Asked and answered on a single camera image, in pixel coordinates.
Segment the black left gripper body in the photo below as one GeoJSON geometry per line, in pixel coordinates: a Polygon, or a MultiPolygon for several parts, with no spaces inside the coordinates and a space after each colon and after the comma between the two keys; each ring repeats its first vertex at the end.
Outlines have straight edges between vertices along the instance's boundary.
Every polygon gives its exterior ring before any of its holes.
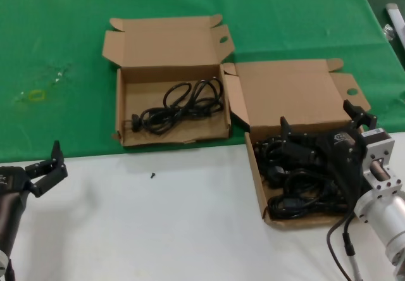
{"type": "Polygon", "coordinates": [[[27,205],[31,178],[24,167],[1,167],[1,251],[11,253],[27,205]]]}

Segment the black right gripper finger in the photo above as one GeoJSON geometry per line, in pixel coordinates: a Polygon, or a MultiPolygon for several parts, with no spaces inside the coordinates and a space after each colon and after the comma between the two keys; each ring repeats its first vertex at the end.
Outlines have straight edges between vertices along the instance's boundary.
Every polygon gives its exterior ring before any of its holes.
{"type": "Polygon", "coordinates": [[[280,118],[282,153],[301,161],[313,164],[316,161],[315,134],[293,133],[292,127],[284,116],[280,118]]]}
{"type": "Polygon", "coordinates": [[[342,131],[346,133],[362,133],[363,125],[369,130],[376,129],[377,117],[369,112],[366,112],[361,106],[353,105],[348,99],[343,102],[343,109],[350,117],[350,121],[347,125],[342,127],[342,131]]]}

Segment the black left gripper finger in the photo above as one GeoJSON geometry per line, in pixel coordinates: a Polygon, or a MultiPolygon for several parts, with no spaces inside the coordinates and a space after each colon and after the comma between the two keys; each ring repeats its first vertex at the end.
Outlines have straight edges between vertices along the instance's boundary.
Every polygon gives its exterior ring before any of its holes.
{"type": "Polygon", "coordinates": [[[38,178],[35,183],[30,183],[30,191],[35,197],[43,196],[68,176],[64,163],[41,163],[30,172],[31,179],[38,178]]]}
{"type": "Polygon", "coordinates": [[[59,141],[54,141],[49,159],[27,166],[25,172],[29,178],[41,176],[64,178],[64,156],[59,141]]]}

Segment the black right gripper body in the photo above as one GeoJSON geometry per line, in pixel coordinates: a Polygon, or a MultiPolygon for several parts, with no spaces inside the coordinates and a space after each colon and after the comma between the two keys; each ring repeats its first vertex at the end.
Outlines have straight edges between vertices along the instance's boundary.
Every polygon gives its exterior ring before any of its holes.
{"type": "Polygon", "coordinates": [[[367,187],[362,167],[365,158],[363,125],[349,122],[343,127],[316,133],[316,146],[325,157],[327,170],[334,176],[350,211],[367,187]]]}

